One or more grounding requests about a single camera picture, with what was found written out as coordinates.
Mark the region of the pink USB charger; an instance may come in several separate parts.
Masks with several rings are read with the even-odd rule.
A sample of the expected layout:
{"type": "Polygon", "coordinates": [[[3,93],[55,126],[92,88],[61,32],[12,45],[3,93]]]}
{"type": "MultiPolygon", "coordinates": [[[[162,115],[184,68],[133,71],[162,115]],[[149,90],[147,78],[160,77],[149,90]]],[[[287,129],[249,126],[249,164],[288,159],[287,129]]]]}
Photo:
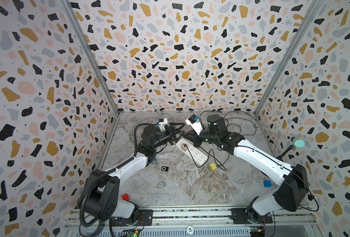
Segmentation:
{"type": "Polygon", "coordinates": [[[181,148],[182,148],[184,151],[187,151],[187,150],[188,150],[188,147],[187,147],[187,144],[186,144],[186,143],[181,144],[181,148]]]}

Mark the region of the white power strip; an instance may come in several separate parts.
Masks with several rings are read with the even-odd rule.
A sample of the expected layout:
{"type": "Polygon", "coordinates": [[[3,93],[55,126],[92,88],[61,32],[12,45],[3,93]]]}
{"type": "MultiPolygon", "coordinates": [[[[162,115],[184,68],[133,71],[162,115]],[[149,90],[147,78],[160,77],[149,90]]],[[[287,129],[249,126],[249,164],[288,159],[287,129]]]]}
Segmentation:
{"type": "Polygon", "coordinates": [[[188,142],[187,140],[185,140],[184,138],[181,138],[178,143],[176,143],[176,147],[187,157],[189,157],[191,160],[193,160],[195,162],[195,164],[197,166],[203,166],[207,160],[208,157],[201,152],[198,148],[195,148],[190,142],[188,142]],[[184,151],[181,148],[181,144],[187,144],[188,150],[184,151]]]}

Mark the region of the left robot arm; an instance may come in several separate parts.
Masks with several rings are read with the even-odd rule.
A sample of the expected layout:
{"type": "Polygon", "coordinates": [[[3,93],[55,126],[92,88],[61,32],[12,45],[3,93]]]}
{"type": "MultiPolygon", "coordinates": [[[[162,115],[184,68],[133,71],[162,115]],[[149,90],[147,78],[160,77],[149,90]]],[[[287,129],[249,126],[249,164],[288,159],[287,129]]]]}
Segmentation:
{"type": "Polygon", "coordinates": [[[105,222],[114,219],[122,220],[128,226],[144,222],[139,217],[137,204],[119,198],[120,185],[151,164],[159,147],[177,143],[184,133],[184,126],[183,122],[139,123],[133,129],[133,155],[113,168],[91,172],[77,204],[82,237],[96,237],[105,222]]]}

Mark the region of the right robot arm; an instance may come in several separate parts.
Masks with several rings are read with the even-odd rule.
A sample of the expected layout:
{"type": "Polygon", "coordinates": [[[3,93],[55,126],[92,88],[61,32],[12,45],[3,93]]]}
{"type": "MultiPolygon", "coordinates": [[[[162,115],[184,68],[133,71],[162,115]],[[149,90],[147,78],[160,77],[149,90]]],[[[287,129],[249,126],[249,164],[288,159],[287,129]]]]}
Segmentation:
{"type": "Polygon", "coordinates": [[[215,144],[217,148],[253,165],[278,185],[274,192],[255,197],[246,207],[244,216],[250,223],[256,224],[269,213],[280,209],[295,212],[305,197],[312,196],[305,167],[300,164],[292,166],[260,150],[241,134],[229,131],[220,115],[207,118],[207,129],[195,114],[185,122],[192,130],[185,133],[184,138],[191,141],[194,147],[199,148],[202,143],[215,144]]]}

